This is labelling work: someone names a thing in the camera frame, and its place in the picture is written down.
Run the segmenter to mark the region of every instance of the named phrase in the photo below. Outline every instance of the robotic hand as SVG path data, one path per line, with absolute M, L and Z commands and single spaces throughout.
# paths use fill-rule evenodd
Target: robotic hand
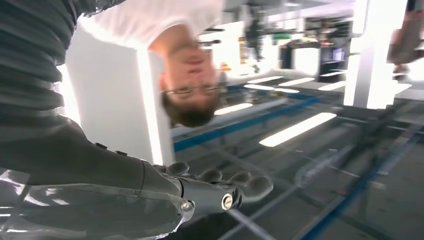
M 264 176 L 253 177 L 250 172 L 240 171 L 228 180 L 218 169 L 207 169 L 201 174 L 191 175 L 185 162 L 168 167 L 154 165 L 165 178 L 180 182 L 182 198 L 194 204 L 196 216 L 222 213 L 242 204 L 255 203 L 273 190 L 273 183 Z

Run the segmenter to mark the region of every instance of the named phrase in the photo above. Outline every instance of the blue metal frame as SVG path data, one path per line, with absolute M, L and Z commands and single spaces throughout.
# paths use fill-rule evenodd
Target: blue metal frame
M 303 94 L 289 94 L 288 96 L 293 99 L 300 99 L 304 101 L 295 105 L 283 107 L 276 111 L 273 111 L 264 115 L 260 115 L 245 121 L 237 122 L 232 125 L 214 129 L 212 131 L 208 131 L 208 132 L 201 133 L 199 135 L 196 135 L 187 139 L 183 139 L 181 141 L 177 141 L 174 143 L 174 150 L 175 152 L 179 152 L 179 151 L 194 147 L 196 145 L 220 138 L 224 135 L 238 132 L 248 127 L 263 123 L 265 121 L 278 118 L 282 115 L 298 111 L 300 109 L 314 105 L 320 101 L 318 97 L 303 95 Z
M 408 147 L 409 143 L 417 142 L 418 136 L 411 137 L 405 144 L 399 146 L 395 150 L 389 153 L 383 161 L 376 165 L 372 170 L 365 174 L 353 187 L 353 189 L 347 194 L 347 196 L 339 202 L 324 218 L 321 219 L 308 233 L 306 233 L 301 240 L 313 240 L 320 236 L 331 223 L 346 210 L 347 207 L 358 197 L 362 192 L 367 189 L 367 185 L 372 181 L 379 172 L 379 169 L 384 166 L 385 163 L 390 161 L 393 157 L 403 153 Z

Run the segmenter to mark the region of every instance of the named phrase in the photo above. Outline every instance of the white column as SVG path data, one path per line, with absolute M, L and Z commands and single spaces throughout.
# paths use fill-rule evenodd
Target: white column
M 393 70 L 387 54 L 393 31 L 402 26 L 406 3 L 396 0 L 382 7 L 381 0 L 356 0 L 344 105 L 385 109 L 393 101 L 387 91 Z
M 157 75 L 162 66 L 150 57 L 147 63 L 139 61 L 134 49 L 98 41 L 79 28 L 66 66 L 89 141 L 168 165 L 174 153 L 170 123 L 160 107 Z M 146 66 L 153 68 L 139 74 Z

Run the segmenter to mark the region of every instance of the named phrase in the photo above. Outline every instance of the prosthetic arm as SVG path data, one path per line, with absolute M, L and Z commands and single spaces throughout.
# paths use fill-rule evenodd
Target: prosthetic arm
M 257 202 L 273 189 L 245 171 L 223 180 L 215 169 L 189 175 L 183 162 L 152 166 L 88 142 L 70 120 L 37 130 L 1 129 L 20 138 L 0 144 L 10 160 L 0 168 L 6 239 L 157 239 L 193 216 Z

